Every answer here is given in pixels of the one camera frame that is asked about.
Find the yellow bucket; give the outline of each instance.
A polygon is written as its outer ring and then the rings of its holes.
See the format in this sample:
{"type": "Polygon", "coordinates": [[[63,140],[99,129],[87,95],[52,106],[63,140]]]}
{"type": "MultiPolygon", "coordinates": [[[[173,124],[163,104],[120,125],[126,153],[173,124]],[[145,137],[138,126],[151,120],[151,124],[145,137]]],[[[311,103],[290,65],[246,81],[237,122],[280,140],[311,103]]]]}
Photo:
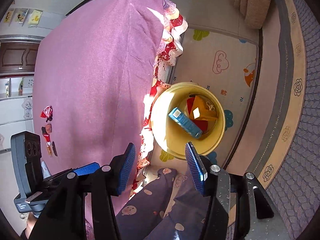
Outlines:
{"type": "Polygon", "coordinates": [[[156,100],[151,113],[151,127],[159,146],[178,159],[185,160],[185,145],[191,141],[201,155],[211,153],[221,141],[226,126],[226,119],[221,104],[207,89],[192,82],[172,85],[156,100]],[[214,127],[199,139],[193,138],[177,125],[168,114],[190,94],[200,94],[209,98],[216,106],[218,120],[214,127]]]}

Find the metal screw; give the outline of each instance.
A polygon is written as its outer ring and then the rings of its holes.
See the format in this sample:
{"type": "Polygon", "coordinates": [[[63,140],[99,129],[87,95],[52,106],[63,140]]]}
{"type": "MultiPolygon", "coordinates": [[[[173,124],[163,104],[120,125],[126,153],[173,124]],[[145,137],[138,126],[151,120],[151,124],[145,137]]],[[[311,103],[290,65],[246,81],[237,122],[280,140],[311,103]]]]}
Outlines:
{"type": "Polygon", "coordinates": [[[245,176],[246,176],[248,179],[253,179],[253,178],[254,178],[254,174],[251,173],[251,172],[248,172],[245,176]]]}
{"type": "Polygon", "coordinates": [[[221,168],[218,165],[212,165],[210,169],[214,172],[219,172],[221,170],[221,168]]]}
{"type": "Polygon", "coordinates": [[[68,179],[73,179],[75,176],[76,176],[76,174],[75,174],[74,172],[70,172],[70,173],[67,175],[67,178],[68,178],[68,179]]]}
{"type": "Polygon", "coordinates": [[[111,167],[109,165],[106,165],[106,166],[103,166],[101,170],[104,172],[107,172],[111,170],[111,167]]]}

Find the brown round object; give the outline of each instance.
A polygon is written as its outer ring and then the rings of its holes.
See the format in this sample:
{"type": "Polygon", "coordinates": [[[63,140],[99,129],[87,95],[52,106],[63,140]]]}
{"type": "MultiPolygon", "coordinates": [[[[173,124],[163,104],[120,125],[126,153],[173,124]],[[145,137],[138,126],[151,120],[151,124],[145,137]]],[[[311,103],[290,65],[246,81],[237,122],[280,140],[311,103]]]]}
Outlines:
{"type": "Polygon", "coordinates": [[[50,123],[45,125],[45,131],[47,133],[51,133],[52,132],[52,125],[50,123]]]}

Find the pajama pants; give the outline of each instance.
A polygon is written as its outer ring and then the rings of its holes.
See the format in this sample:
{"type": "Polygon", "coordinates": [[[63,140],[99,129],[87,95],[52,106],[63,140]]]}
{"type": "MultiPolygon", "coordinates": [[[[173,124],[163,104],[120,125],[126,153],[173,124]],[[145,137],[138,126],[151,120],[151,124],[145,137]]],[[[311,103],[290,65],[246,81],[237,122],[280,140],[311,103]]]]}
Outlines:
{"type": "Polygon", "coordinates": [[[210,197],[196,191],[189,169],[164,217],[176,176],[175,169],[159,169],[157,179],[127,202],[116,216],[122,240],[199,239],[210,197]]]}

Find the brown cabinet door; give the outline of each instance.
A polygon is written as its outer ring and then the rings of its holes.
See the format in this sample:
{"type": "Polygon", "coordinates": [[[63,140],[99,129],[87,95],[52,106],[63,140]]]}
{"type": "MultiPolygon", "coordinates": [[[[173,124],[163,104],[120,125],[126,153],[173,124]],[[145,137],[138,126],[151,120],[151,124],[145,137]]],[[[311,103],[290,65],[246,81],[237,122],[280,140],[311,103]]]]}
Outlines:
{"type": "Polygon", "coordinates": [[[33,72],[39,44],[3,42],[0,45],[0,74],[33,72]]]}

